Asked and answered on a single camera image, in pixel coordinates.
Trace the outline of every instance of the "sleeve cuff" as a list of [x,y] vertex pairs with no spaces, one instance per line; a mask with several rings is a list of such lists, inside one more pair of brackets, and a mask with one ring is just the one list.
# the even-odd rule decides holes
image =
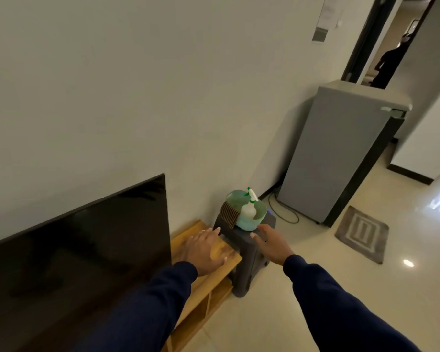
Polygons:
[[293,279],[307,265],[302,257],[293,254],[283,262],[283,272],[288,278]]
[[173,268],[175,268],[181,273],[184,273],[191,283],[193,283],[194,280],[197,279],[198,276],[197,269],[190,262],[186,262],[186,261],[177,262],[174,264]]

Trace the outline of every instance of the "gray refrigerator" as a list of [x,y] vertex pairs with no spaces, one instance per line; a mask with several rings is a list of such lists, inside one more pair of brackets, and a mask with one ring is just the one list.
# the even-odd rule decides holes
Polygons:
[[411,108],[394,91],[320,86],[277,199],[331,227]]

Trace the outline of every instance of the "tv screen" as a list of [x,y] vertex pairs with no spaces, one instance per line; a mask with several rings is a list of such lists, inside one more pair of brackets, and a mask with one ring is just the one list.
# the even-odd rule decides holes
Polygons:
[[0,352],[65,351],[171,264],[160,175],[0,242]]

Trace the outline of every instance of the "left hand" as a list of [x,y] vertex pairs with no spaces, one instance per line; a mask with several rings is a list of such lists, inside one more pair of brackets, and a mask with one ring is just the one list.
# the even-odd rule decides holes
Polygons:
[[192,263],[197,269],[198,276],[215,272],[218,268],[223,266],[228,255],[228,252],[223,252],[216,260],[210,257],[212,245],[219,233],[220,227],[215,230],[206,229],[189,237],[184,243],[179,260]]

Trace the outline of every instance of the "wooden tv stand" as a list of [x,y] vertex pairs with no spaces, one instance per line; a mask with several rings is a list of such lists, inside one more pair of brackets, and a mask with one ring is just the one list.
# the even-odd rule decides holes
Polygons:
[[[192,227],[172,238],[172,259],[176,260],[176,256],[179,254],[182,244],[187,238],[206,228],[208,226],[199,220]],[[218,237],[212,247],[212,259],[218,258],[225,247],[231,250],[225,264],[216,272],[199,277],[192,283],[191,295],[184,305],[174,331],[168,337],[163,347],[163,352],[179,352],[182,350],[231,293],[233,286],[227,275],[242,258],[225,241]]]

